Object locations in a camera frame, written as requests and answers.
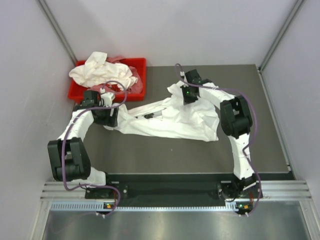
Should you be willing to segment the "white t shirt with print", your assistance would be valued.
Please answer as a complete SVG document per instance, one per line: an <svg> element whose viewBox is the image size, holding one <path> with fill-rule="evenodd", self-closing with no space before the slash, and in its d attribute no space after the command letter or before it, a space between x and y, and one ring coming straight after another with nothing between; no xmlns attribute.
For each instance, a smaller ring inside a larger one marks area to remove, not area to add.
<svg viewBox="0 0 320 240"><path fill-rule="evenodd" d="M218 141L220 120L214 104L200 98L184 105L181 86L181 82L169 86L171 96L160 101L132 109L121 105L117 126L104 128L147 137Z"/></svg>

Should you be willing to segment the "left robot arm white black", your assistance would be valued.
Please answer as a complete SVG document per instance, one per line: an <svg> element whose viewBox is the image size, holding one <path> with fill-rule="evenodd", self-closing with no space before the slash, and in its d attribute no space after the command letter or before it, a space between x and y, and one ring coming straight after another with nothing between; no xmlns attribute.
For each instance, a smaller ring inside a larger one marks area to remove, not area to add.
<svg viewBox="0 0 320 240"><path fill-rule="evenodd" d="M97 194L105 199L113 194L114 187L107 182L107 173L92 167L84 139L93 124L117 126L119 108L113 103L114 99L115 94L104 89L84 91L83 100L73 108L64 132L47 144L54 180L96 186Z"/></svg>

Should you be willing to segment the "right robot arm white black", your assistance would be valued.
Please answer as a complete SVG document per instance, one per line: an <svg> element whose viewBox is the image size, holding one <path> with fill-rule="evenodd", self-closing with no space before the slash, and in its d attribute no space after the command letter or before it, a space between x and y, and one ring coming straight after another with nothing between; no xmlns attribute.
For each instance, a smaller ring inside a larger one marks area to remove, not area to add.
<svg viewBox="0 0 320 240"><path fill-rule="evenodd" d="M239 198L245 198L257 184L250 156L250 133L253 119L250 106L242 95L233 95L225 88L219 88L208 79L202 79L196 69L178 73L183 82L181 87L185 105L206 100L220 111L220 125L231 144L233 155L233 192Z"/></svg>

